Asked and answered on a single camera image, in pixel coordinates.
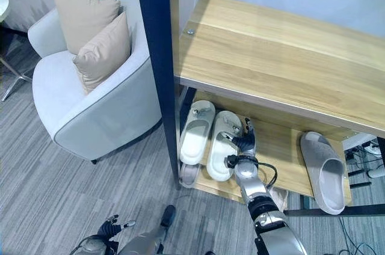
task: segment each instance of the beige pillow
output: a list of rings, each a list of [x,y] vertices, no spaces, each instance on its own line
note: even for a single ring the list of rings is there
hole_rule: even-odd
[[[73,58],[83,88],[88,94],[112,75],[131,51],[126,12],[114,19]]]
[[[68,50],[77,54],[118,15],[119,0],[55,0]]]

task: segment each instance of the wooden shelf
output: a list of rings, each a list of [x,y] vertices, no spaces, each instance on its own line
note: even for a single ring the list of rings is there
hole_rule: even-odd
[[[385,40],[235,0],[199,0],[183,85],[385,137]]]
[[[203,93],[197,92],[196,100],[204,96]],[[238,117],[244,122],[244,116],[238,115]],[[278,178],[274,186],[313,197],[306,165],[300,150],[299,142],[302,132],[289,127],[256,120],[253,117],[251,117],[251,120],[257,136],[258,161],[272,164],[277,168]],[[342,143],[330,138],[328,140],[340,157],[345,160]],[[236,184],[234,177],[226,182],[217,182],[208,175],[205,165],[207,164],[210,147],[211,140],[208,141],[205,155],[201,161],[203,166],[197,180],[196,189],[243,202],[241,190]],[[259,177],[264,183],[268,183],[273,175],[272,169],[260,166]],[[352,199],[347,171],[345,176],[346,179],[343,182],[345,202],[350,204]]]

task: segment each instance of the lower shelf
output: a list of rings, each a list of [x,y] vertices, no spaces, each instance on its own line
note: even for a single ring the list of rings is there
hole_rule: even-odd
[[[243,116],[239,115],[239,118],[244,122]],[[302,132],[264,121],[251,120],[256,131],[258,161],[272,164],[278,171],[278,178],[274,186],[313,197],[312,186],[300,150],[300,136]],[[342,143],[329,138],[328,140],[340,157],[345,160]],[[234,201],[243,202],[241,190],[234,177],[226,182],[217,182],[208,175],[205,165],[207,164],[210,148],[211,140],[208,141],[206,146],[205,155],[201,161],[203,166],[201,167],[195,188]],[[259,167],[259,177],[264,183],[268,183],[273,175],[274,171],[270,168]],[[351,204],[351,191],[347,171],[345,171],[343,184],[345,202],[346,204]]]

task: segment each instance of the slide sandal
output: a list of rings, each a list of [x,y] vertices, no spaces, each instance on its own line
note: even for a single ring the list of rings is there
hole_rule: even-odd
[[[314,198],[319,207],[332,215],[345,209],[343,174],[345,166],[324,136],[304,133],[301,151],[310,177]]]
[[[192,188],[194,187],[199,174],[200,164],[187,165],[182,164],[180,168],[179,182],[183,187]]]
[[[228,132],[235,137],[240,137],[243,133],[241,120],[236,114],[229,111],[221,111],[215,117],[212,144],[206,168],[214,180],[226,181],[232,176],[234,170],[225,166],[224,159],[230,155],[237,155],[238,150],[234,149],[220,132]]]
[[[214,117],[215,107],[207,100],[199,100],[191,105],[180,137],[180,160],[183,163],[196,165],[202,160]]]

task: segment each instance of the armchair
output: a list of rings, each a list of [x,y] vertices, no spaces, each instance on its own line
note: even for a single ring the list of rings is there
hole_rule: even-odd
[[[86,95],[66,48],[57,10],[28,30],[42,57],[32,79],[38,115],[52,140],[74,155],[97,159],[136,139],[161,119],[139,0],[121,0],[131,56]]]

